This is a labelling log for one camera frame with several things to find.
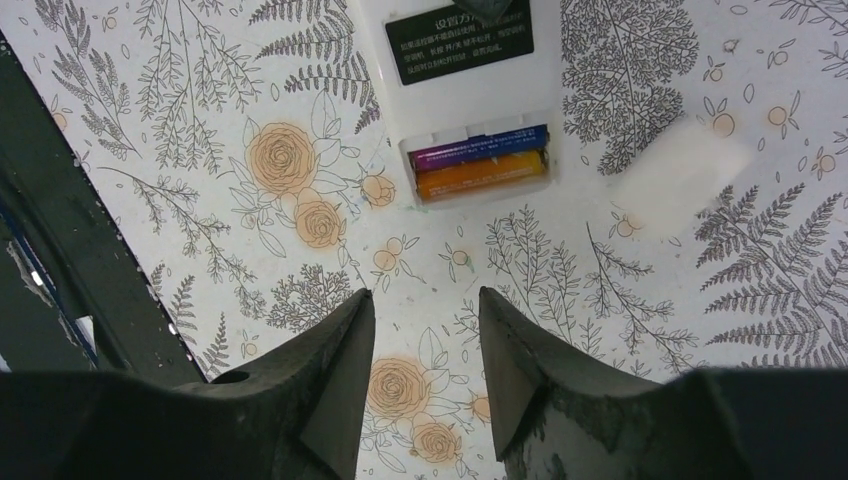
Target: orange flower print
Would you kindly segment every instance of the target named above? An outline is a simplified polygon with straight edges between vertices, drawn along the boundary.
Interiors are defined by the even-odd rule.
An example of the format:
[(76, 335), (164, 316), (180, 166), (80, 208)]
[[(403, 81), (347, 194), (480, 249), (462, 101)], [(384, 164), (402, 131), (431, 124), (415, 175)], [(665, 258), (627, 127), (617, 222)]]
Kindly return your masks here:
[(288, 123), (269, 123), (247, 146), (247, 165), (265, 190), (282, 196), (312, 184), (318, 164), (309, 136)]
[(301, 190), (295, 209), (295, 228), (307, 245), (312, 248), (335, 245), (344, 235), (345, 226), (346, 222), (330, 202), (324, 201), (311, 188)]
[(382, 175), (368, 175), (362, 180), (362, 196), (372, 207), (385, 207), (395, 199), (395, 184)]
[(377, 360), (371, 366), (368, 408), (390, 420), (413, 418), (430, 401), (430, 387), (418, 367), (398, 358)]
[(462, 439), (454, 434), (451, 427), (437, 422), (426, 413), (419, 413), (412, 420), (413, 456), (421, 457), (429, 463), (449, 463), (456, 460), (462, 448)]

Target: sign label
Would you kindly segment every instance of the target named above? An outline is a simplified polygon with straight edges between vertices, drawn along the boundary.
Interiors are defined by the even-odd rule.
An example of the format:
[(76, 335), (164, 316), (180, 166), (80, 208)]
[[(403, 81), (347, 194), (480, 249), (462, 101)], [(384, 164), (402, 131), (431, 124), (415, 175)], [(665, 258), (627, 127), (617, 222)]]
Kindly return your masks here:
[(386, 24), (400, 81), (431, 78), (533, 53), (530, 0), (513, 0), (503, 16), (483, 25), (452, 5)]

